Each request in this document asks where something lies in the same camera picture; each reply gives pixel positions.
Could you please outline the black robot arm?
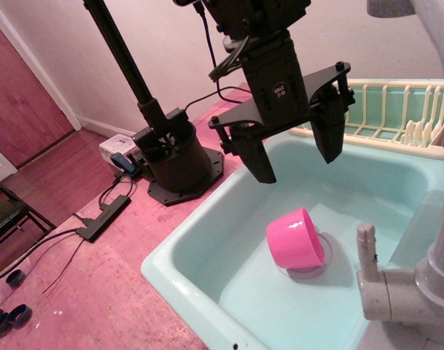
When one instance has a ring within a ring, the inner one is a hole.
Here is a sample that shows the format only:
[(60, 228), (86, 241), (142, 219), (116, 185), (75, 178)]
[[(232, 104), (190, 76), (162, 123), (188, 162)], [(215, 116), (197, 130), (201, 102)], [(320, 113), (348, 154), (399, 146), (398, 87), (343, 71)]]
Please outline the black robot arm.
[(144, 22), (126, 44), (111, 10), (118, 2), (85, 1), (84, 7), (100, 31), (129, 84), (145, 128), (133, 136), (144, 160), (156, 168), (187, 150), (195, 126), (185, 109), (170, 110), (151, 94), (144, 74), (162, 76), (177, 100), (197, 103), (209, 70), (211, 84), (240, 71), (250, 97), (209, 120), (222, 151), (241, 159), (254, 178), (272, 183), (274, 172), (263, 142), (278, 133), (308, 123), (326, 162), (342, 151), (345, 115), (354, 102), (343, 61), (304, 75), (289, 27), (303, 18), (308, 1), (177, 1), (164, 9), (161, 1), (137, 2)]

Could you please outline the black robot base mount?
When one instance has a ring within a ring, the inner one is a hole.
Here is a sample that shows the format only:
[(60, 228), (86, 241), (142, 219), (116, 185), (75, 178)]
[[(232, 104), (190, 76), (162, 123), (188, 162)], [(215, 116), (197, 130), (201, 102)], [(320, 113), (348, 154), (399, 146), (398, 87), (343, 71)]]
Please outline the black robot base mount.
[(203, 147), (191, 122), (163, 138), (144, 128), (132, 140), (150, 176), (147, 194), (165, 206), (201, 197), (223, 175), (223, 154)]

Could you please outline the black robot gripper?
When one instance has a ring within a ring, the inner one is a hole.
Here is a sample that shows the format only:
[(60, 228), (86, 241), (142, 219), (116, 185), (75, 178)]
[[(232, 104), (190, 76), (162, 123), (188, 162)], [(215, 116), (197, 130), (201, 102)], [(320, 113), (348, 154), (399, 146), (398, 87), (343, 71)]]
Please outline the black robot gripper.
[(229, 56), (214, 67), (210, 78), (218, 82), (241, 69), (252, 98), (209, 123), (221, 138), (226, 154), (239, 156), (254, 178), (276, 182), (262, 140), (310, 123), (316, 146), (331, 163), (343, 149), (345, 114), (354, 104), (348, 86), (348, 62), (303, 75), (293, 41), (287, 31), (233, 43)]

